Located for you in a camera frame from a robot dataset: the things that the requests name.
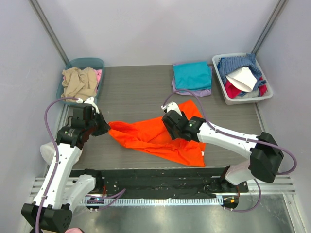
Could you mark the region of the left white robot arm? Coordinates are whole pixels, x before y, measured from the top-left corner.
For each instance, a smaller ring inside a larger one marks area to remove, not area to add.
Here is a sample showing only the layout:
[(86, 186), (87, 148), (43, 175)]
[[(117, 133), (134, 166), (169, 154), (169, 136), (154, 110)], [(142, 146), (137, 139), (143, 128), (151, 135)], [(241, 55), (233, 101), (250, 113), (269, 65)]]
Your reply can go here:
[(69, 188), (66, 185), (76, 159), (90, 136), (106, 134), (110, 127), (92, 98), (73, 107), (70, 124), (62, 127), (53, 140), (55, 153), (45, 180), (32, 203), (25, 203), (21, 214), (33, 233), (44, 230), (64, 233), (72, 214), (90, 192), (97, 194), (104, 182), (99, 171), (85, 169)]

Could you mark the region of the white garment in basket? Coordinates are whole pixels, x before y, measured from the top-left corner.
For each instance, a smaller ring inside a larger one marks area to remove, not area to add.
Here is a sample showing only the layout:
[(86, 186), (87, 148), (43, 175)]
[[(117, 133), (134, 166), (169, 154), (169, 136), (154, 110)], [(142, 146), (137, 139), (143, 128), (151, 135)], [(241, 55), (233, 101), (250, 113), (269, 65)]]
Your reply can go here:
[(249, 67), (240, 67), (225, 76), (237, 89), (243, 92), (253, 91), (257, 79)]

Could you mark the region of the beige crumpled shirt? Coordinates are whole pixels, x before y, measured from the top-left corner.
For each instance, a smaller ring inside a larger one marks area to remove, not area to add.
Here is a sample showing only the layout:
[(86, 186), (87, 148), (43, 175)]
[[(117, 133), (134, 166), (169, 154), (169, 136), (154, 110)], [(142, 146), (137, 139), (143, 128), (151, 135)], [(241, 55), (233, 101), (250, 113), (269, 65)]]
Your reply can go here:
[(86, 100), (96, 96), (97, 74), (91, 67), (80, 69), (72, 67), (63, 70), (62, 98), (81, 98)]

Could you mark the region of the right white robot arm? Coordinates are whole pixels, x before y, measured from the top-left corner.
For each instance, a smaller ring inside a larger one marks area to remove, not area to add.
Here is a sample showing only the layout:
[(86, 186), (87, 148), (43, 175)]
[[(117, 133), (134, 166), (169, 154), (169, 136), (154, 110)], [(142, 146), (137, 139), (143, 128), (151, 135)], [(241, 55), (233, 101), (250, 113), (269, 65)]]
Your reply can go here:
[(213, 144), (233, 151), (246, 160), (227, 166), (219, 180), (220, 188), (232, 191), (242, 182), (258, 179), (273, 183), (283, 160), (283, 153), (268, 133), (242, 134), (209, 124), (205, 119), (193, 116), (187, 119), (184, 112), (169, 110), (162, 118), (172, 139), (185, 139)]

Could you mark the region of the red garment in basket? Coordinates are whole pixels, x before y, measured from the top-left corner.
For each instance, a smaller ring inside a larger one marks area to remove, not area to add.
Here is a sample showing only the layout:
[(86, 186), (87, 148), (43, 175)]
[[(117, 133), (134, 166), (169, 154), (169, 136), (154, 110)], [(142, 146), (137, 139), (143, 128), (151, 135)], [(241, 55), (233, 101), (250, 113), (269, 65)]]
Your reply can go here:
[(257, 90), (251, 92), (243, 92), (237, 89), (230, 81), (225, 83), (225, 90), (229, 98), (231, 99), (243, 99), (243, 98), (254, 98), (261, 97), (267, 93), (267, 85), (261, 85)]

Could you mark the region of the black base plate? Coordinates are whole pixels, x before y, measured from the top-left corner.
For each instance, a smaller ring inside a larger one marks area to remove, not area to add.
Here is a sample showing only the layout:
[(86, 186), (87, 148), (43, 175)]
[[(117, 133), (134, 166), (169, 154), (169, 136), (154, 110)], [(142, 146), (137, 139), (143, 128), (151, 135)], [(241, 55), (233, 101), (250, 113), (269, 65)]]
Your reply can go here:
[(247, 193), (242, 182), (226, 184), (223, 168), (161, 168), (92, 170), (102, 181), (93, 193), (112, 196), (125, 190), (124, 199), (203, 199), (217, 193)]

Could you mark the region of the white mesh bag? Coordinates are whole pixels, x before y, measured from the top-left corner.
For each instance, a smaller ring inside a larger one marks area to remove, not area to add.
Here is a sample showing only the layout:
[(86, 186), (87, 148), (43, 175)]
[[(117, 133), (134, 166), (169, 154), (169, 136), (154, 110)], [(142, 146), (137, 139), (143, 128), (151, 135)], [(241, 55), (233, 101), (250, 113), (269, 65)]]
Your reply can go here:
[[(60, 143), (57, 145), (59, 152), (58, 162), (62, 165), (64, 162), (71, 162), (72, 165), (76, 164), (83, 152), (83, 149), (78, 147), (71, 147), (70, 144)], [(40, 146), (40, 153), (42, 158), (48, 165), (51, 165), (56, 160), (56, 151), (52, 142)]]

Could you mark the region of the blue checkered garment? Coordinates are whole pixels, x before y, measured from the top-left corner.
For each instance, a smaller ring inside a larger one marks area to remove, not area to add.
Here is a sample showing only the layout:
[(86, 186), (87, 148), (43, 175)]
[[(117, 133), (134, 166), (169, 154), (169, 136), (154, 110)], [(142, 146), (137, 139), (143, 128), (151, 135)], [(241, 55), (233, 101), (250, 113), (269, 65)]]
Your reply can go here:
[(223, 82), (223, 85), (226, 84), (228, 75), (230, 72), (242, 68), (247, 67), (250, 69), (252, 75), (256, 78), (257, 82), (253, 91), (256, 91), (259, 87), (264, 86), (266, 84), (266, 80), (261, 80), (262, 72), (256, 66), (256, 57), (252, 53), (247, 53), (244, 57), (226, 57), (220, 60), (218, 71)]

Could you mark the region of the white plastic basket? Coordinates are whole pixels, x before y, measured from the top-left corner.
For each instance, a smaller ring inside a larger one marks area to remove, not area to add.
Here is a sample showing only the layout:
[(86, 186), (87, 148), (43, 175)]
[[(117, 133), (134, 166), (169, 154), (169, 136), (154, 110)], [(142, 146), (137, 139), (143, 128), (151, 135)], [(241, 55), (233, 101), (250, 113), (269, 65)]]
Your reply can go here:
[(212, 61), (227, 105), (256, 103), (273, 96), (254, 54), (215, 55)]

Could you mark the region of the pink garment in basket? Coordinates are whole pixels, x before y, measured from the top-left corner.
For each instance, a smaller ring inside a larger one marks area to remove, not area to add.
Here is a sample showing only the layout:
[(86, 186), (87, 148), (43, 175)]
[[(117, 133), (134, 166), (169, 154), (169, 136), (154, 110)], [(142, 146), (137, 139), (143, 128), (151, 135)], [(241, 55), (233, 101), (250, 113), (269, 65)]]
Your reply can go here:
[(102, 70), (98, 69), (98, 70), (95, 70), (95, 72), (97, 74), (97, 87), (96, 87), (96, 93), (97, 93), (98, 89), (99, 89), (99, 84), (100, 84), (100, 81), (101, 81), (101, 78), (102, 78)]

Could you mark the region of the pink cloth at bottom edge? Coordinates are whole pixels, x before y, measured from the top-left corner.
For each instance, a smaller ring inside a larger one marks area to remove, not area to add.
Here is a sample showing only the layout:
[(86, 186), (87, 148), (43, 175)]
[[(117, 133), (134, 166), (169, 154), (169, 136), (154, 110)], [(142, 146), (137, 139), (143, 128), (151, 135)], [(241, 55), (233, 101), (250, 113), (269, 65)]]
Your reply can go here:
[(80, 228), (70, 228), (65, 231), (65, 233), (84, 233)]

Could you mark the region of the orange t shirt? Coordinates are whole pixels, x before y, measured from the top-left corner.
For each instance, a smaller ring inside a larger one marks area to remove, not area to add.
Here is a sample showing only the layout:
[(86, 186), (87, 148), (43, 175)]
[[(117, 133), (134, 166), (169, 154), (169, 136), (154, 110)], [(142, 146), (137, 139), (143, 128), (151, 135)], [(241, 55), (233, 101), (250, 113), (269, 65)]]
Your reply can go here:
[(112, 121), (109, 134), (120, 145), (185, 166), (205, 167), (205, 143), (171, 139), (162, 118), (136, 123)]

